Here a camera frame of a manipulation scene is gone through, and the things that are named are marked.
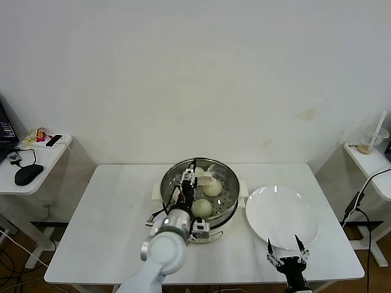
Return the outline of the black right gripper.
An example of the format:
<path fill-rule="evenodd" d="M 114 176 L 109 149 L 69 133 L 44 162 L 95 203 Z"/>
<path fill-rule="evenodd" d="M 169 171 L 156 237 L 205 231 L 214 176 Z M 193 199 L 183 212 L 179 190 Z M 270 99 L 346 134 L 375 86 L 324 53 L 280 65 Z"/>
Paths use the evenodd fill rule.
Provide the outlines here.
<path fill-rule="evenodd" d="M 267 244 L 267 260 L 277 268 L 279 273 L 285 275 L 288 287 L 306 287 L 307 283 L 302 275 L 302 272 L 307 267 L 307 259 L 309 250 L 304 247 L 302 241 L 295 235 L 300 254 L 298 256 L 289 256 L 285 258 L 276 258 L 270 239 Z"/>

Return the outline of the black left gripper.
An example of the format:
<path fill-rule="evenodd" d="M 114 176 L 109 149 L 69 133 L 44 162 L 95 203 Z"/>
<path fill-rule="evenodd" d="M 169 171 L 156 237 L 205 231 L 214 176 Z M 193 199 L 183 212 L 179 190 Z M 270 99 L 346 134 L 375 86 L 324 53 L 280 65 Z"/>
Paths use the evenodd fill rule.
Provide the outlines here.
<path fill-rule="evenodd" d="M 191 170 L 185 170 L 181 176 L 182 200 L 181 206 L 184 210 L 190 211 L 194 202 L 195 188 L 192 184 L 196 182 L 197 159 L 194 158 L 191 163 Z"/>

